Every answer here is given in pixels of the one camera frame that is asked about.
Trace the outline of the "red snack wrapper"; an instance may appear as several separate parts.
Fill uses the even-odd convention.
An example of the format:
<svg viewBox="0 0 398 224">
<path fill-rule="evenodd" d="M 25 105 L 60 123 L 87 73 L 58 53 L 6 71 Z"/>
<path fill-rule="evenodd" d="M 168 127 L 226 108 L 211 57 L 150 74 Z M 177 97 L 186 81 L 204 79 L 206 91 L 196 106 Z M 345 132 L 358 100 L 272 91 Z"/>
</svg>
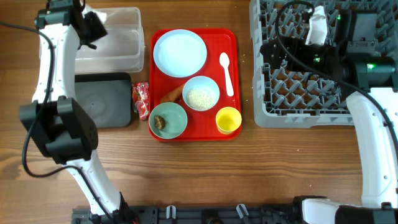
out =
<svg viewBox="0 0 398 224">
<path fill-rule="evenodd" d="M 147 82 L 133 84 L 132 99 L 134 111 L 139 114 L 139 119 L 146 120 L 149 115 L 149 84 Z"/>
</svg>

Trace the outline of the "yellow plastic cup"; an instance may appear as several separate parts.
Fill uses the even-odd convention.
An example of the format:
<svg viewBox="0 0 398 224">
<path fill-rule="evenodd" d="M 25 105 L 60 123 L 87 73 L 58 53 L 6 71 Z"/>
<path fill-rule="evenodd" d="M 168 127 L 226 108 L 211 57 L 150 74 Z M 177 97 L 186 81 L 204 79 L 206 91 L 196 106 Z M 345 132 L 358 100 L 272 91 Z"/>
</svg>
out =
<svg viewBox="0 0 398 224">
<path fill-rule="evenodd" d="M 242 116 L 236 108 L 224 107 L 217 112 L 215 121 L 221 134 L 231 134 L 240 127 Z"/>
</svg>

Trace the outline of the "light blue bowl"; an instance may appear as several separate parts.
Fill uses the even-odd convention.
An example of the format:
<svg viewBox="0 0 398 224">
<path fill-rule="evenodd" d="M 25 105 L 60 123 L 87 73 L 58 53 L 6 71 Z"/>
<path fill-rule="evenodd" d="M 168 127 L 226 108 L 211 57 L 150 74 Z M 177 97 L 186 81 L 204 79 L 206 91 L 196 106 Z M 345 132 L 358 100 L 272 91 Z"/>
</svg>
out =
<svg viewBox="0 0 398 224">
<path fill-rule="evenodd" d="M 197 76 L 184 84 L 182 97 L 189 108 L 199 112 L 208 111 L 217 104 L 220 89 L 213 79 Z"/>
</svg>

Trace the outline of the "white rice pile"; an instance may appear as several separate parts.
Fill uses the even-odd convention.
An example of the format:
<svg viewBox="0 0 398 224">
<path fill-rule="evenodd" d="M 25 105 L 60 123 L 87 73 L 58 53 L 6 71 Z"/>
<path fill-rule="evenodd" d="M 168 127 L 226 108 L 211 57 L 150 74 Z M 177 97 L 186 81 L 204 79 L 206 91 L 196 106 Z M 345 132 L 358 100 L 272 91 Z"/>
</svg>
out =
<svg viewBox="0 0 398 224">
<path fill-rule="evenodd" d="M 198 111 L 205 111 L 213 107 L 214 96 L 206 90 L 192 89 L 187 94 L 188 105 Z"/>
</svg>

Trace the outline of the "brown food scrap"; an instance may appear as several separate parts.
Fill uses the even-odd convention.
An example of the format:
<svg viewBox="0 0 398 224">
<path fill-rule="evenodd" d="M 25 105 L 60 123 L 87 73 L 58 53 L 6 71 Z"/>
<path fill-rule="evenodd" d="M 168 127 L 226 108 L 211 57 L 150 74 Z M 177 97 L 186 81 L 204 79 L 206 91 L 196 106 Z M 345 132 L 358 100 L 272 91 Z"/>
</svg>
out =
<svg viewBox="0 0 398 224">
<path fill-rule="evenodd" d="M 161 117 L 159 115 L 155 115 L 154 120 L 155 120 L 155 126 L 157 129 L 162 130 L 165 128 L 166 122 L 163 117 Z"/>
</svg>

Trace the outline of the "green bowl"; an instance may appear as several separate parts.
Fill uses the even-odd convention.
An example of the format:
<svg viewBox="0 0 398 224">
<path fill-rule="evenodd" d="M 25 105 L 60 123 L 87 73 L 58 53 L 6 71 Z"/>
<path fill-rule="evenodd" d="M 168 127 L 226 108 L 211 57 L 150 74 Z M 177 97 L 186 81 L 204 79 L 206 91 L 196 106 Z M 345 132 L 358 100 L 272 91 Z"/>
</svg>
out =
<svg viewBox="0 0 398 224">
<path fill-rule="evenodd" d="M 164 128 L 158 129 L 155 117 L 160 116 Z M 149 128 L 152 133 L 161 139 L 174 139 L 179 137 L 186 129 L 188 117 L 186 111 L 176 103 L 166 102 L 157 105 L 150 113 Z"/>
</svg>

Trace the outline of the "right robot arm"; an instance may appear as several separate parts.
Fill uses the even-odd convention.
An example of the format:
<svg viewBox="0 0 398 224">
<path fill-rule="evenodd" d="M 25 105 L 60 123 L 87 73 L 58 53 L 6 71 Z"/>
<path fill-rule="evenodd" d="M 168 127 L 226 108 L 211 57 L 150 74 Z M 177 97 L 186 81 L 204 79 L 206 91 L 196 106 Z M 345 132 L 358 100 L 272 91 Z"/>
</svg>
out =
<svg viewBox="0 0 398 224">
<path fill-rule="evenodd" d="M 325 197 L 298 196 L 287 215 L 296 223 L 397 222 L 397 64 L 375 56 L 377 14 L 339 11 L 334 45 L 326 45 L 328 25 L 322 7 L 304 14 L 305 40 L 278 35 L 260 52 L 271 68 L 283 59 L 293 72 L 310 72 L 337 82 L 354 122 L 363 173 L 361 205 Z"/>
</svg>

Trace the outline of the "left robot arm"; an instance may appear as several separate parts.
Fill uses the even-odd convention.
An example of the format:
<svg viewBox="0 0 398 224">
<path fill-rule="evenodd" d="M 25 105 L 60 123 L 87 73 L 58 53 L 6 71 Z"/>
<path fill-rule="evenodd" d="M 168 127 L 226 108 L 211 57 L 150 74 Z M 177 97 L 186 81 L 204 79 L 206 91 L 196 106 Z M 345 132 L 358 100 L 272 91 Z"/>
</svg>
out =
<svg viewBox="0 0 398 224">
<path fill-rule="evenodd" d="M 100 162 L 95 123 L 75 99 L 76 54 L 83 45 L 94 49 L 93 42 L 106 35 L 97 14 L 84 8 L 84 1 L 48 1 L 35 19 L 32 31 L 40 36 L 40 73 L 31 104 L 20 108 L 27 130 L 22 165 L 36 178 L 67 170 L 90 203 L 92 223 L 137 223 Z M 27 165 L 30 140 L 59 168 L 33 173 Z"/>
</svg>

